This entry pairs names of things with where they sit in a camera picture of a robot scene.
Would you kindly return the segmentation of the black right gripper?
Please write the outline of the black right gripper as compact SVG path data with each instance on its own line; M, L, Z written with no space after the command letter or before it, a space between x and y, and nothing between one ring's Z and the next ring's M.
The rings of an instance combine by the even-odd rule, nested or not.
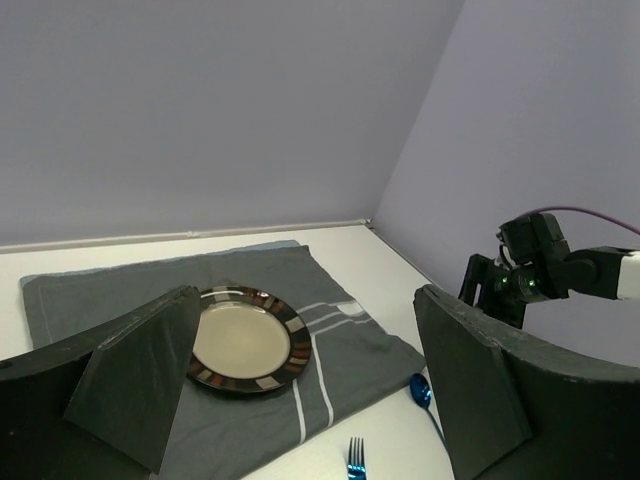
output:
M459 299L520 329L526 307L577 293L630 298L630 251L603 246L571 250L556 217L534 212L500 226L499 257L469 258Z

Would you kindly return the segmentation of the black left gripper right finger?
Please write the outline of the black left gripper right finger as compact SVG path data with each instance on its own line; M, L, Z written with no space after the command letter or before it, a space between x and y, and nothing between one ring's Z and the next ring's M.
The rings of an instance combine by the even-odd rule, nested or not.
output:
M639 370L484 315L433 285L414 310L457 479L636 479Z

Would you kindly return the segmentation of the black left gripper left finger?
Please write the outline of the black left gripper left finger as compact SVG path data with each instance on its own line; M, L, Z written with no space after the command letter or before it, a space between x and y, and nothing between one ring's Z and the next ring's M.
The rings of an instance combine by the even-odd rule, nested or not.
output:
M159 472L200 319L194 287L1 363L4 479Z

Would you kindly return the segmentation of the grey striped cloth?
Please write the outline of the grey striped cloth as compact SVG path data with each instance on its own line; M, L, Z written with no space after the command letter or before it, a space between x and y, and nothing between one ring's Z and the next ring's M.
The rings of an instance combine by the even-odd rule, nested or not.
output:
M167 448L205 458L236 450L286 451L403 388L423 357L390 335L294 242L109 269L30 276L22 296L32 343L42 347L120 316L179 285L257 287L309 326L310 365L294 386L229 400L188 381Z

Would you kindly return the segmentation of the dark rimmed dinner plate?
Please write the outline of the dark rimmed dinner plate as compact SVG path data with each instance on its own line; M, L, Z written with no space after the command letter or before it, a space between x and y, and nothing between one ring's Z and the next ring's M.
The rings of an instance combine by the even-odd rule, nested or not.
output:
M260 289L219 286L200 292L201 315L188 375L214 390L265 394L290 385L312 356L299 313Z

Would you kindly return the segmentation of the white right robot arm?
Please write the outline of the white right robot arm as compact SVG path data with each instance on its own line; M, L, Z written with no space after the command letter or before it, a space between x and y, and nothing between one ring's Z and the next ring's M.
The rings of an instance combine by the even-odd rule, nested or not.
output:
M608 300L639 298L639 252L611 246L571 250L555 211L546 207L499 227L499 255L469 258L459 299L520 329L526 306L577 293Z

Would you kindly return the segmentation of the blue metallic spoon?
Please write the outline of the blue metallic spoon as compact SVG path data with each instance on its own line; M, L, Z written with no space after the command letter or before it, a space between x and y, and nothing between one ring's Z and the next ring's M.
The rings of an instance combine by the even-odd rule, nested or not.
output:
M433 393L427 378L421 373L412 374L409 378L409 390L414 403L428 414L441 443L443 444L443 446L446 446L446 441L442 429L430 410L430 406L433 400Z

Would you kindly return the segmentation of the blue metallic fork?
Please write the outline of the blue metallic fork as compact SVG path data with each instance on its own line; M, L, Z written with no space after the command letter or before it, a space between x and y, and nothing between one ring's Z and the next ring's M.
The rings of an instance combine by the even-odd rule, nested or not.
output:
M347 476L349 480L366 480L364 439L352 437L349 442L347 455Z

